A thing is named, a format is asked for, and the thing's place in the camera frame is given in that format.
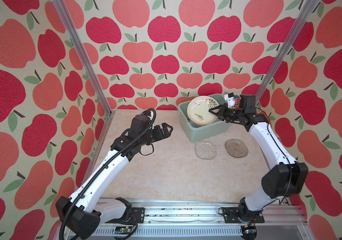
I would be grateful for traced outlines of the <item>beige bamboo pattern plate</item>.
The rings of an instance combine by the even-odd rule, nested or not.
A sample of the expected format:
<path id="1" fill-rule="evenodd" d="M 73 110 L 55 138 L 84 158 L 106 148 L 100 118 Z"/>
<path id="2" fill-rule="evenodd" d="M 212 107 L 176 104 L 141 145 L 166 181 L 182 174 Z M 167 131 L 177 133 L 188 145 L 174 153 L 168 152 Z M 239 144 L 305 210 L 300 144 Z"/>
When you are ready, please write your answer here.
<path id="1" fill-rule="evenodd" d="M 218 107 L 219 103 L 212 97 L 199 96 L 190 101 L 187 107 L 187 115 L 191 122 L 198 126 L 206 126 L 214 123 L 218 118 L 209 112 Z"/>

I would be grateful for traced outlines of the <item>mint green plastic bin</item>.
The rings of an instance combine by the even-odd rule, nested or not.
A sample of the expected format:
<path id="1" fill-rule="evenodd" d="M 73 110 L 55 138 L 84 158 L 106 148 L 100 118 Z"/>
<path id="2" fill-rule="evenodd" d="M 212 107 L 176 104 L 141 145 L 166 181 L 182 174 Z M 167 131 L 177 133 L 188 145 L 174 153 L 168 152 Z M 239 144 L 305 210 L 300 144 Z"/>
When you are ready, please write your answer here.
<path id="1" fill-rule="evenodd" d="M 218 119 L 215 122 L 205 125 L 205 126 L 197 126 L 195 123 L 190 120 L 188 117 L 188 105 L 191 102 L 187 101 L 184 103 L 180 103 L 178 106 L 178 110 L 180 113 L 180 125 L 183 131 L 185 132 L 187 138 L 191 143 L 195 143 L 209 137 L 213 137 L 218 134 L 222 134 L 226 132 L 230 124 L 226 124 Z"/>

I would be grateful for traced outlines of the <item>grey glass plate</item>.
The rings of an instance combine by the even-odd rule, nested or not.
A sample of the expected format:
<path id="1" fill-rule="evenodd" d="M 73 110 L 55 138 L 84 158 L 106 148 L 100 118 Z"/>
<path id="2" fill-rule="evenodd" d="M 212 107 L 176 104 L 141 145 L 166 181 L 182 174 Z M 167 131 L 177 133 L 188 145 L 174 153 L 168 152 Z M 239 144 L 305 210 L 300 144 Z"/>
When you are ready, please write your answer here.
<path id="1" fill-rule="evenodd" d="M 244 158 L 248 155 L 249 150 L 245 143 L 239 139 L 230 139 L 225 142 L 227 153 L 233 158 Z"/>

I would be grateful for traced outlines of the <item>right aluminium frame post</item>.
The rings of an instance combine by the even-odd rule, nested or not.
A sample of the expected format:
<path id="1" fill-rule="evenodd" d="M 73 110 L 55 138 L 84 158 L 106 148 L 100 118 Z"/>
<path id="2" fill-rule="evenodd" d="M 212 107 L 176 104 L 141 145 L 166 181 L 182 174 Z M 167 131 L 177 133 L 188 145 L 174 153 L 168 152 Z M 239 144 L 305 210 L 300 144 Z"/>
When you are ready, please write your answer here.
<path id="1" fill-rule="evenodd" d="M 298 17 L 294 21 L 294 24 L 286 39 L 283 41 L 281 46 L 278 49 L 278 53 L 273 60 L 267 74 L 263 77 L 262 82 L 255 94 L 256 101 L 259 102 L 260 98 L 263 96 L 267 86 L 269 85 L 270 81 L 273 79 L 275 73 L 277 72 L 279 66 L 283 62 L 286 54 L 289 52 L 291 48 L 293 48 L 293 44 L 297 39 L 298 35 L 300 34 L 301 30 L 305 26 L 308 18 L 311 16 L 313 11 L 317 8 L 317 5 L 320 1 L 316 0 L 308 0 L 304 3 L 303 8 L 300 10 Z"/>

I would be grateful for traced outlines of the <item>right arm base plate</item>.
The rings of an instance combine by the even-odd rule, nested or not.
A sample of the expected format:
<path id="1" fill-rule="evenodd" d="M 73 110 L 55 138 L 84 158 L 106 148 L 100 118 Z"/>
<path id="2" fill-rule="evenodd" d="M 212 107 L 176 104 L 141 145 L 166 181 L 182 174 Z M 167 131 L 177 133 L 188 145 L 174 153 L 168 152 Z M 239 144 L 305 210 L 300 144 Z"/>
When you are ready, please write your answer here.
<path id="1" fill-rule="evenodd" d="M 219 208 L 218 214 L 221 215 L 226 224 L 263 224 L 265 219 L 262 212 L 252 212 L 241 208 Z"/>

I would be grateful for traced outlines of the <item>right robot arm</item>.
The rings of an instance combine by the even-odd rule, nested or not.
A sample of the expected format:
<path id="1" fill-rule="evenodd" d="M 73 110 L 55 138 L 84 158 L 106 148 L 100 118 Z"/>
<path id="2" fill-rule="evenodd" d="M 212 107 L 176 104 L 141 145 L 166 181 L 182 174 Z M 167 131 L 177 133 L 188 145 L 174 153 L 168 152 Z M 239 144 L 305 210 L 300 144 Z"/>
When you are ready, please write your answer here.
<path id="1" fill-rule="evenodd" d="M 269 204 L 299 194 L 309 169 L 306 164 L 297 162 L 278 140 L 270 120 L 256 106 L 254 95 L 227 94 L 225 100 L 225 104 L 209 109 L 209 113 L 226 123 L 244 126 L 259 144 L 269 167 L 261 179 L 261 188 L 239 202 L 238 219 L 249 223 Z"/>

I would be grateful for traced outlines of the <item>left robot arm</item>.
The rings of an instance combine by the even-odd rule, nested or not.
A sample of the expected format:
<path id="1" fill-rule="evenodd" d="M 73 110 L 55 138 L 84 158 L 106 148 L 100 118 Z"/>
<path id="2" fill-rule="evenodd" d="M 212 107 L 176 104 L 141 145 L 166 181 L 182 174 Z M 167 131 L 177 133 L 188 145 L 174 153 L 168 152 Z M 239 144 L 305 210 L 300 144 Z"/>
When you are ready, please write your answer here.
<path id="1" fill-rule="evenodd" d="M 61 221 L 60 240 L 66 239 L 66 230 L 75 234 L 73 239 L 86 240 L 104 223 L 132 226 L 123 231 L 124 239 L 135 233 L 138 223 L 129 201 L 116 198 L 99 204 L 99 199 L 117 174 L 136 154 L 141 153 L 142 146 L 152 146 L 171 136 L 172 126 L 166 123 L 154 125 L 156 116 L 155 109 L 136 115 L 130 128 L 114 140 L 107 156 L 93 174 L 70 197 L 57 200 L 55 207 Z"/>

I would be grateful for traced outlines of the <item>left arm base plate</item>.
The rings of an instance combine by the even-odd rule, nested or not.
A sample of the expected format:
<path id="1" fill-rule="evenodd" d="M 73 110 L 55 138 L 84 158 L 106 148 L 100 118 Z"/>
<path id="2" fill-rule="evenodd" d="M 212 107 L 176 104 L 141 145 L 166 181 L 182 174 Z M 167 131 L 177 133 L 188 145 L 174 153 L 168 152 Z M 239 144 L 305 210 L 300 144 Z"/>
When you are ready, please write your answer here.
<path id="1" fill-rule="evenodd" d="M 121 222 L 128 225 L 133 225 L 134 223 L 143 224 L 145 210 L 145 208 L 131 208 L 128 210 L 127 213 L 124 213 L 124 215 L 120 219 L 111 220 L 109 221 L 109 223 Z"/>

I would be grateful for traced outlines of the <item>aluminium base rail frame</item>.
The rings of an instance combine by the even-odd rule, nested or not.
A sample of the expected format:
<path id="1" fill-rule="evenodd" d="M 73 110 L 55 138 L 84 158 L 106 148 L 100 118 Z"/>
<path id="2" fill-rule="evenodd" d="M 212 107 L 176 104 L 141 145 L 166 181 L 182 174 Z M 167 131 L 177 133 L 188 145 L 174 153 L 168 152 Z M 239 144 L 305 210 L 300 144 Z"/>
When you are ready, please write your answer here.
<path id="1" fill-rule="evenodd" d="M 114 198 L 101 198 L 99 204 Z M 314 233 L 301 214 L 291 205 L 271 204 L 263 209 L 263 224 L 226 224 L 218 214 L 219 208 L 238 207 L 238 203 L 162 201 L 125 199 L 132 208 L 145 208 L 144 223 L 128 239 L 199 239 L 221 238 L 239 240 L 313 240 Z M 132 226 L 104 223 L 86 240 L 124 239 L 123 231 Z M 66 240 L 73 239 L 71 230 L 65 231 Z"/>

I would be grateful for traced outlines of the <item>clear glass plate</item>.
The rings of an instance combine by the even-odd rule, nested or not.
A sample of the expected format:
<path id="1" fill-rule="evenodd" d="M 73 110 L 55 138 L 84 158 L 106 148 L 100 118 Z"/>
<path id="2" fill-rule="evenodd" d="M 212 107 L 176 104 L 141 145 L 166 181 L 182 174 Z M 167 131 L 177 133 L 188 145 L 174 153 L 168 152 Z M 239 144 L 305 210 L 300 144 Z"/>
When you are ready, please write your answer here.
<path id="1" fill-rule="evenodd" d="M 212 160 L 217 155 L 217 149 L 210 141 L 199 141 L 195 144 L 195 154 L 199 159 Z"/>

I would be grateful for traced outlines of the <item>aluminium frame post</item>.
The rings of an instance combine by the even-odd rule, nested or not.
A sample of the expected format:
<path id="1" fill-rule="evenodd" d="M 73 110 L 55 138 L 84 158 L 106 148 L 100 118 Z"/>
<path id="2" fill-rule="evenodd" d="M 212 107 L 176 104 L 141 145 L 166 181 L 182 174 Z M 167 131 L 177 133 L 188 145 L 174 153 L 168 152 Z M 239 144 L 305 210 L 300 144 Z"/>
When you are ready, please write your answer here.
<path id="1" fill-rule="evenodd" d="M 99 78 L 92 66 L 91 60 L 88 56 L 88 53 L 86 51 L 86 48 L 83 45 L 83 42 L 81 41 L 79 34 L 77 32 L 77 29 L 75 27 L 75 24 L 71 18 L 71 14 L 65 4 L 65 1 L 62 0 L 54 0 L 53 1 L 55 9 L 58 12 L 58 15 L 64 25 L 64 27 L 66 28 L 66 31 L 69 35 L 70 40 L 73 43 L 73 46 L 77 52 L 77 55 L 83 65 L 84 71 L 86 72 L 86 74 L 88 75 L 91 84 L 94 88 L 94 90 L 96 91 L 96 95 L 98 97 L 98 99 L 100 100 L 100 103 L 102 105 L 102 107 L 104 108 L 107 117 L 109 118 L 112 115 L 112 110 L 111 107 L 107 101 L 107 98 L 104 94 L 102 85 L 99 81 Z"/>
<path id="2" fill-rule="evenodd" d="M 301 30 L 305 26 L 308 18 L 311 16 L 313 11 L 317 8 L 317 5 L 320 1 L 316 0 L 308 0 L 304 3 L 303 8 L 300 10 L 298 17 L 294 21 L 294 24 L 286 39 L 283 41 L 281 46 L 278 49 L 278 53 L 273 60 L 267 74 L 263 77 L 262 82 L 255 94 L 256 101 L 259 102 L 260 98 L 263 96 L 267 86 L 269 85 L 270 81 L 273 79 L 275 73 L 277 72 L 279 66 L 283 62 L 286 54 L 289 52 L 291 48 L 293 48 L 293 44 L 297 39 L 298 35 L 300 34 Z"/>

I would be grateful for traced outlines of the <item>left aluminium frame post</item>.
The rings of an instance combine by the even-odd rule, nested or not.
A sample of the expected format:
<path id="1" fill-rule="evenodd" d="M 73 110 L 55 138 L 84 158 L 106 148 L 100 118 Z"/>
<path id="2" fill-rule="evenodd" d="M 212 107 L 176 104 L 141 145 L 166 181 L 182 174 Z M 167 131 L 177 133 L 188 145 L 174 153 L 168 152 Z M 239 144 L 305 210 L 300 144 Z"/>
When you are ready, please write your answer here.
<path id="1" fill-rule="evenodd" d="M 65 4 L 65 1 L 62 0 L 54 0 L 53 1 L 55 9 L 58 12 L 58 15 L 64 25 L 64 27 L 66 28 L 66 31 L 69 35 L 70 40 L 73 43 L 73 46 L 77 52 L 77 55 L 83 65 L 84 71 L 86 72 L 86 74 L 88 75 L 91 84 L 94 88 L 94 90 L 96 91 L 96 95 L 98 97 L 98 99 L 100 100 L 100 103 L 102 105 L 102 107 L 104 108 L 107 117 L 109 118 L 112 115 L 112 110 L 111 107 L 107 101 L 107 98 L 104 94 L 102 85 L 99 81 L 99 78 L 92 66 L 91 60 L 88 56 L 88 53 L 86 51 L 86 48 L 83 45 L 83 42 L 81 41 L 79 34 L 77 32 L 77 29 L 75 27 L 75 24 L 71 18 L 71 14 Z"/>

